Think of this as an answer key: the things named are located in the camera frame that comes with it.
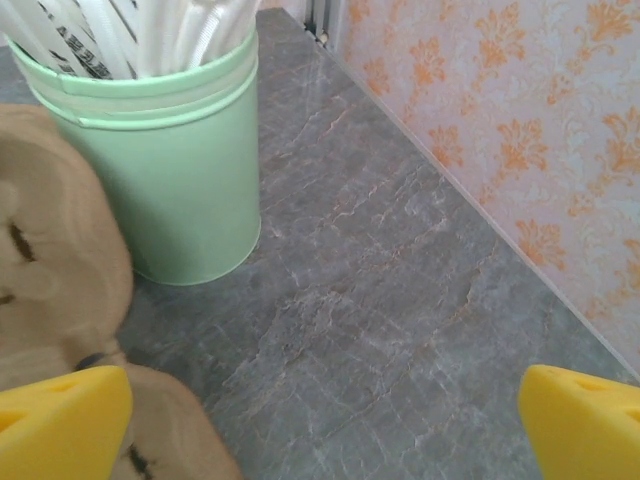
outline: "floral pattern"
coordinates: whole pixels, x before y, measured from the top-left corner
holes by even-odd
[[[640,372],[640,0],[345,0],[337,53]]]

